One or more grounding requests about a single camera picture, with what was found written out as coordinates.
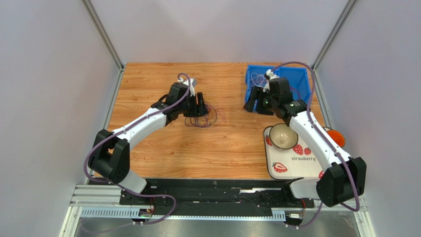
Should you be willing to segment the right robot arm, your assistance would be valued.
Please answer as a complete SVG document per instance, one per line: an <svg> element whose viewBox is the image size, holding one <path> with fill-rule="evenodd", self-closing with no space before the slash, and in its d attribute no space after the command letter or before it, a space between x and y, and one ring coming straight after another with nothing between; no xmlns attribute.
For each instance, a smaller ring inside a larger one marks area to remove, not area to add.
<svg viewBox="0 0 421 237"><path fill-rule="evenodd" d="M353 211L358 211L359 196L365 188L365 161L361 157L353 158L328 135L308 103L293 98L286 78L271 79L267 85L268 90L252 88L244 109L282 119L306 143L324 171L319 179L296 178L287 189L295 198L318 199L328 207L354 199Z"/></svg>

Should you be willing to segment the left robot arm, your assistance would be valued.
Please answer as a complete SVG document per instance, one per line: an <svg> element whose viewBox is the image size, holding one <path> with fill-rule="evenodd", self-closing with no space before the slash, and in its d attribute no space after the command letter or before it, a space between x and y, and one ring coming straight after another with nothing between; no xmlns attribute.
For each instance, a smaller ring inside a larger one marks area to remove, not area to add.
<svg viewBox="0 0 421 237"><path fill-rule="evenodd" d="M203 117L209 113L202 93L195 91L195 79L171 85L143 115L113 131L103 129L95 137L92 150L85 159L85 170L102 176L100 182L112 183L134 193L142 193L147 181L130 168L131 150L153 132L164 128L180 115Z"/></svg>

